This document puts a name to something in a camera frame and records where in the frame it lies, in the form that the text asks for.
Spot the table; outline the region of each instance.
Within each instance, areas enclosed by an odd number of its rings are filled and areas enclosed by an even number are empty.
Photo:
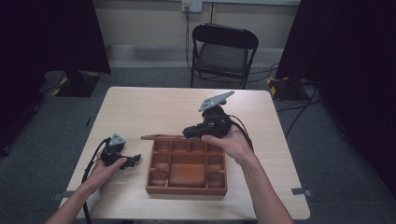
[[[110,88],[103,101],[87,143],[67,190],[75,190],[99,143],[119,134],[127,142],[122,155],[142,154],[133,168],[118,170],[88,200],[92,218],[167,220],[250,220],[255,219],[252,201],[240,166],[226,156],[228,192],[221,196],[149,195],[145,190],[152,141],[147,134],[181,134],[202,122],[198,106],[205,98],[229,90],[172,88]],[[256,155],[276,193],[292,218],[309,218],[288,145],[271,96],[267,91],[237,90],[223,106],[229,115],[240,118],[253,141]]]

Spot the tray compartment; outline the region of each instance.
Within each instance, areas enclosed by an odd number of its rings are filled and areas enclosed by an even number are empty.
[[[223,171],[224,157],[222,156],[207,156],[207,170],[208,171]]]
[[[207,145],[207,153],[221,154],[221,153],[223,153],[223,149],[221,147],[208,144]]]
[[[210,189],[224,189],[226,187],[225,174],[223,172],[208,172],[207,186]]]
[[[152,154],[151,168],[169,170],[170,155],[169,154]]]
[[[155,141],[153,145],[153,150],[154,151],[170,151],[172,148],[172,142],[171,141]]]
[[[172,142],[172,151],[180,153],[180,152],[188,152],[189,151],[189,143],[188,142]]]
[[[204,188],[205,156],[172,155],[170,187]]]
[[[166,187],[168,182],[168,172],[150,170],[148,174],[148,185],[156,187]]]
[[[206,143],[201,141],[190,142],[191,153],[205,153]]]

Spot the chair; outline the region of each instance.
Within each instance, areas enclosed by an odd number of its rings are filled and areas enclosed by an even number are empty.
[[[245,29],[213,23],[198,25],[192,31],[193,53],[191,68],[192,87],[195,73],[213,74],[241,79],[246,87],[250,66],[259,46],[257,36]]]

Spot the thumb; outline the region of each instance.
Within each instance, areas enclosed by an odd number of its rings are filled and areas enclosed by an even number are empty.
[[[221,148],[225,147],[224,141],[222,139],[219,139],[219,138],[213,136],[213,135],[205,134],[201,137],[201,140],[208,144],[215,145],[215,146],[218,146]]]
[[[125,157],[119,158],[113,164],[110,165],[111,169],[116,171],[120,166],[122,166],[128,159]]]

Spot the electrical outlet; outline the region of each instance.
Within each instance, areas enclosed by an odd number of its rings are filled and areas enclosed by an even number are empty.
[[[193,1],[191,3],[191,12],[202,12],[202,2]]]
[[[192,11],[191,1],[181,1],[181,11],[186,11],[186,8],[188,11]]]

